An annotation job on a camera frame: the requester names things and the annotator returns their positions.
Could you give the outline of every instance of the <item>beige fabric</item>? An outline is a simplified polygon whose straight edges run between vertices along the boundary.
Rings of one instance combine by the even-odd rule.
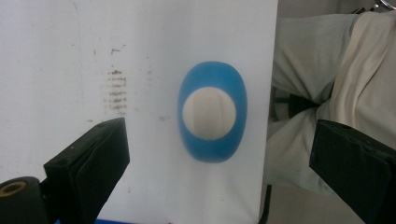
[[[331,120],[396,148],[396,11],[355,24],[330,100]]]

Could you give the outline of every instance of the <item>gray floor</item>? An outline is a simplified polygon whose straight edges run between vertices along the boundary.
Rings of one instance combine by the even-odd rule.
[[[371,8],[374,0],[279,0],[278,16],[311,17],[350,13]],[[280,113],[287,108],[278,106]],[[268,224],[361,224],[361,219],[337,196],[323,196],[303,189],[273,187]]]

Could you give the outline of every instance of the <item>blue oval object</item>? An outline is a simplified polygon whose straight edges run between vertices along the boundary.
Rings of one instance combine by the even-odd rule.
[[[231,130],[215,140],[206,140],[191,133],[183,119],[186,100],[193,92],[207,87],[227,93],[233,100],[236,112]],[[184,146],[199,161],[222,162],[230,159],[242,140],[247,110],[248,101],[244,81],[232,66],[221,62],[195,65],[184,78],[178,96],[177,119]]]

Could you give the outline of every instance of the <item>white surface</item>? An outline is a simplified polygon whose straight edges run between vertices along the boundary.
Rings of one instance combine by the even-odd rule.
[[[32,175],[102,120],[125,117],[131,164],[100,218],[257,223],[276,0],[0,2],[0,182]],[[177,129],[183,77],[229,63],[247,127],[226,162],[194,160]]]
[[[193,92],[183,106],[183,122],[197,137],[216,140],[235,124],[236,110],[231,97],[221,89],[204,87]]]

